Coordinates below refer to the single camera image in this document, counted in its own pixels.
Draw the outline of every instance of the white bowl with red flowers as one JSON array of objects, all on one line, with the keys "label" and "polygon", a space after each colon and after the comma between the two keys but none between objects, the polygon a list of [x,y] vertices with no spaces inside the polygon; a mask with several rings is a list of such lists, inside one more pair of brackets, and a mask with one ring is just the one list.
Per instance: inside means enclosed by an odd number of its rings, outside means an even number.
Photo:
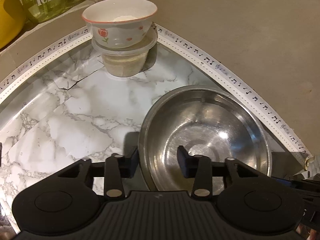
[{"label": "white bowl with red flowers", "polygon": [[122,49],[143,39],[156,11],[147,0],[104,0],[85,9],[82,19],[97,43]]}]

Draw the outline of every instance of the music note border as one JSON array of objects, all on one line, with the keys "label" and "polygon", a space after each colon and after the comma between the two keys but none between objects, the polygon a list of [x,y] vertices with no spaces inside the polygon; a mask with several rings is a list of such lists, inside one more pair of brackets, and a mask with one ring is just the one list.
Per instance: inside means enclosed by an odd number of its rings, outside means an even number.
[{"label": "music note border", "polygon": [[21,64],[19,67],[13,70],[4,80],[1,81],[0,99],[1,99],[1,95],[5,93],[6,88],[9,87],[10,84],[12,84],[17,78],[19,78],[23,73],[29,70],[32,66],[36,65],[43,59],[49,57],[52,53],[54,53],[58,49],[61,49],[64,46],[67,46],[69,43],[87,34],[88,32],[89,30],[86,26],[83,28],[80,28],[75,32],[59,39],[58,41],[46,47],[45,49],[41,50],[39,53],[37,53],[33,57],[26,60],[23,64]]},{"label": "music note border", "polygon": [[191,42],[183,39],[166,28],[157,25],[158,41],[177,52],[201,71],[218,82],[233,96],[249,108],[260,121],[280,140],[280,142],[296,157],[302,166],[308,165],[313,156],[299,137],[280,117],[280,115],[241,78],[235,75],[220,61],[210,56]]}]

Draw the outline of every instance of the corner countertop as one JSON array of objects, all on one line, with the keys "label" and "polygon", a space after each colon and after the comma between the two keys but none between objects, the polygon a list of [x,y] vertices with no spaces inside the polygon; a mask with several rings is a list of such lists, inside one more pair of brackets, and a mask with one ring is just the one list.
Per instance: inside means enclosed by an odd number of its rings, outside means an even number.
[{"label": "corner countertop", "polygon": [[[47,65],[0,106],[0,199],[13,225],[14,197],[74,161],[122,154],[151,106],[175,88],[213,80],[165,47],[149,54],[150,67],[129,78],[111,76],[91,41]],[[102,194],[103,181],[94,191]]]}]

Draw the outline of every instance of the stainless steel bowl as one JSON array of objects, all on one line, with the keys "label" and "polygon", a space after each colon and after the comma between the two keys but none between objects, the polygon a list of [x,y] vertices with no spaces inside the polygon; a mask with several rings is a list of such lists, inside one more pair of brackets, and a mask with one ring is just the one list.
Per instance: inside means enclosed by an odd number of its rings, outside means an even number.
[{"label": "stainless steel bowl", "polygon": [[[177,147],[216,162],[235,157],[271,174],[271,154],[256,117],[231,95],[205,86],[186,86],[162,96],[149,110],[139,136],[140,165],[150,190],[191,191],[177,160]],[[223,180],[212,178],[213,193]]]}]

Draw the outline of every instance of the clear plastic container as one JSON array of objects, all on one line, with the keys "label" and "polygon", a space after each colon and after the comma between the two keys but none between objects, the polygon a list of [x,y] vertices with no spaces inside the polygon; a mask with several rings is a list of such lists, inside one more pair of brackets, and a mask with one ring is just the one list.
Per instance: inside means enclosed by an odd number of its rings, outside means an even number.
[{"label": "clear plastic container", "polygon": [[146,62],[149,49],[157,42],[158,34],[152,26],[142,41],[124,49],[111,49],[92,38],[92,46],[101,53],[107,71],[116,77],[130,77],[138,74]]}]

